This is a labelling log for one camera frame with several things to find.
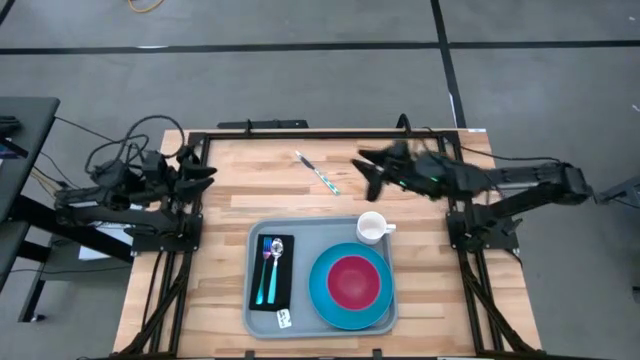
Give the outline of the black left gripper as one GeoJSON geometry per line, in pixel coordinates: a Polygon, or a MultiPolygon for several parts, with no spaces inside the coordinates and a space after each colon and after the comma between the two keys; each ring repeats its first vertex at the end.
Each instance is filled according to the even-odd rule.
{"type": "Polygon", "coordinates": [[[216,172],[217,169],[214,167],[186,164],[184,174],[181,164],[174,166],[164,162],[161,170],[161,184],[159,185],[160,194],[174,200],[192,203],[213,184],[214,179],[208,177],[216,172]]]}

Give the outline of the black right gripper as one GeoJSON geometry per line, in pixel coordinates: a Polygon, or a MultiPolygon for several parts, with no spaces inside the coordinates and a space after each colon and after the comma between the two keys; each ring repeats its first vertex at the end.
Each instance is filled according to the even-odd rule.
{"type": "Polygon", "coordinates": [[[431,199],[448,196],[447,164],[448,159],[431,151],[419,153],[417,157],[408,156],[408,143],[394,141],[390,146],[379,150],[361,149],[358,154],[371,163],[352,159],[351,163],[368,182],[366,200],[378,200],[384,185],[386,169],[396,165],[393,182],[403,190],[408,190],[431,199]]]}

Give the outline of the silver knife striped handle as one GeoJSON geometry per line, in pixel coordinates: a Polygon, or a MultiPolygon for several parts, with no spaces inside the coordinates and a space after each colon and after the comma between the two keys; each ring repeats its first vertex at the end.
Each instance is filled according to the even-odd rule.
{"type": "Polygon", "coordinates": [[[321,173],[301,152],[296,150],[295,154],[298,157],[298,159],[301,161],[301,163],[303,163],[307,168],[311,169],[334,195],[339,196],[341,194],[339,189],[323,173],[321,173]]]}

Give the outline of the white ceramic mug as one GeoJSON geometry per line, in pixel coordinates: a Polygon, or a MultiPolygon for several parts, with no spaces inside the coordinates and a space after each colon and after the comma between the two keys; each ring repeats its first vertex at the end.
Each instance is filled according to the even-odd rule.
{"type": "Polygon", "coordinates": [[[378,212],[369,211],[363,213],[356,224],[356,236],[358,240],[366,245],[375,245],[382,240],[385,235],[396,230],[395,224],[390,224],[378,212]]]}

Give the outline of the iridescent fork teal handle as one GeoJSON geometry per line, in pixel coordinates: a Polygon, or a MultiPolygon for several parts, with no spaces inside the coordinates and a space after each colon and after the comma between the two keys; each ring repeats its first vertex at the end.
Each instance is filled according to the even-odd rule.
{"type": "Polygon", "coordinates": [[[263,263],[262,263],[262,270],[261,270],[261,278],[260,278],[260,283],[258,287],[258,292],[256,295],[257,305],[261,305],[264,302],[263,287],[264,287],[264,279],[265,279],[265,273],[266,273],[266,265],[268,263],[269,257],[271,256],[271,246],[272,246],[272,238],[265,237],[263,241],[263,250],[262,250],[263,263]]]}

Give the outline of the silver spoon teal handle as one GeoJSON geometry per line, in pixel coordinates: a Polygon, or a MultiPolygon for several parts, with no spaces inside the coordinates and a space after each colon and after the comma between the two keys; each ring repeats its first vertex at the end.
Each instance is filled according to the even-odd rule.
{"type": "Polygon", "coordinates": [[[269,283],[268,297],[267,297],[267,302],[269,304],[275,303],[278,263],[279,263],[279,258],[282,256],[283,252],[284,252],[283,241],[280,238],[275,238],[271,243],[271,253],[274,258],[274,262],[273,262],[270,283],[269,283]]]}

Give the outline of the pink bowl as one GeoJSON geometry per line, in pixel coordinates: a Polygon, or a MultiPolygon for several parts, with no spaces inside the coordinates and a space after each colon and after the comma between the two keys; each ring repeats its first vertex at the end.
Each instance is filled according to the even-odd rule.
{"type": "Polygon", "coordinates": [[[349,311],[369,308],[379,297],[381,278],[371,261],[356,255],[336,260],[327,275],[327,289],[332,300],[349,311]]]}

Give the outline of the black cloth napkin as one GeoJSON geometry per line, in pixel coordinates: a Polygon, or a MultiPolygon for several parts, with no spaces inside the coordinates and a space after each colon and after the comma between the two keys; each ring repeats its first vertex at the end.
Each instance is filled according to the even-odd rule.
{"type": "Polygon", "coordinates": [[[250,310],[275,312],[289,307],[292,292],[294,245],[295,238],[292,235],[259,234],[257,236],[253,245],[253,250],[255,250],[251,263],[253,269],[248,272],[250,275],[248,308],[250,310]],[[270,249],[267,249],[265,245],[269,241],[273,242],[276,238],[283,242],[284,251],[278,259],[274,301],[269,303],[268,294],[274,256],[270,254],[267,259],[264,259],[264,253],[270,252],[270,249]]]}

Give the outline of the blue plate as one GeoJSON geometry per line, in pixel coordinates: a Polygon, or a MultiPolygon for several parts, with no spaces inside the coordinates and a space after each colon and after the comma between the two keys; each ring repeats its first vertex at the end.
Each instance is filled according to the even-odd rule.
{"type": "Polygon", "coordinates": [[[394,298],[394,282],[390,265],[373,248],[361,243],[341,243],[325,250],[314,262],[309,274],[309,295],[318,315],[329,325],[341,330],[358,331],[383,318],[394,298]],[[327,275],[331,265],[344,256],[362,256],[373,263],[380,274],[381,291],[377,300],[362,311],[339,307],[329,295],[327,275]]]}

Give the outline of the black bar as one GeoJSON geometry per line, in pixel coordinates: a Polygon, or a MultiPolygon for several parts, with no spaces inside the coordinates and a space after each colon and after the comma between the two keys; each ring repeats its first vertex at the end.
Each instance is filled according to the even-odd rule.
{"type": "Polygon", "coordinates": [[[264,121],[244,120],[238,122],[219,122],[218,129],[307,129],[309,124],[303,119],[273,119],[264,121]]]}

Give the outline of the black desk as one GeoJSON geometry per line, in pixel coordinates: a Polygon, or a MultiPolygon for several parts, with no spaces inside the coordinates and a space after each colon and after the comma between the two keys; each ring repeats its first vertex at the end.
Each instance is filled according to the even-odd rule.
{"type": "Polygon", "coordinates": [[[0,292],[19,257],[45,265],[52,249],[26,240],[34,226],[112,258],[131,263],[131,246],[90,227],[69,228],[56,221],[54,210],[21,194],[53,126],[60,100],[55,97],[2,97],[0,115],[14,116],[21,128],[10,135],[29,152],[27,158],[0,163],[0,292]]]}

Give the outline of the black monitor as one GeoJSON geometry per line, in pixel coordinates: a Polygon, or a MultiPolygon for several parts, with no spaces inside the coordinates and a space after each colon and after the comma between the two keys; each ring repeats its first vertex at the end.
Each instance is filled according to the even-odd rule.
{"type": "Polygon", "coordinates": [[[12,142],[10,138],[0,137],[0,160],[27,158],[29,152],[12,142]]]}

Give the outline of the gray stand base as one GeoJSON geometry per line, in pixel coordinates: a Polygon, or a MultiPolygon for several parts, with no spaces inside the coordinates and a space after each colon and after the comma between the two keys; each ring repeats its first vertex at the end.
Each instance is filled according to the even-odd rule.
{"type": "Polygon", "coordinates": [[[595,193],[595,204],[626,220],[640,220],[640,175],[595,193]]]}

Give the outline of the black aluminium table frame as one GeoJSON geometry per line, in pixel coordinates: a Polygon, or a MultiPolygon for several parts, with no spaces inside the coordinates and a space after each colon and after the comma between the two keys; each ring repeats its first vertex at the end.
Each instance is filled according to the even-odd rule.
{"type": "Polygon", "coordinates": [[[467,356],[491,348],[495,329],[486,311],[469,311],[459,260],[449,244],[448,204],[387,187],[365,198],[364,177],[351,163],[361,148],[388,146],[393,129],[271,129],[246,135],[218,130],[207,160],[217,169],[203,196],[203,233],[191,257],[186,293],[168,309],[159,350],[177,344],[180,358],[467,356]],[[340,191],[334,195],[295,154],[301,152],[340,191]],[[247,236],[266,218],[382,213],[395,223],[391,240],[399,318],[384,335],[260,340],[242,320],[247,236]],[[479,328],[476,340],[472,331],[479,328]]]}

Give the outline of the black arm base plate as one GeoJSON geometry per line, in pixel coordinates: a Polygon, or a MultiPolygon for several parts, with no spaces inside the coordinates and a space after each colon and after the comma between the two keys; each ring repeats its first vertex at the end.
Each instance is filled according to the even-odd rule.
{"type": "Polygon", "coordinates": [[[485,219],[471,212],[454,211],[446,215],[451,246],[471,253],[483,249],[517,249],[516,228],[521,222],[512,218],[485,219]]]}
{"type": "Polygon", "coordinates": [[[134,236],[131,250],[142,252],[191,252],[200,247],[203,216],[188,215],[184,230],[178,235],[139,235],[134,236]]]}

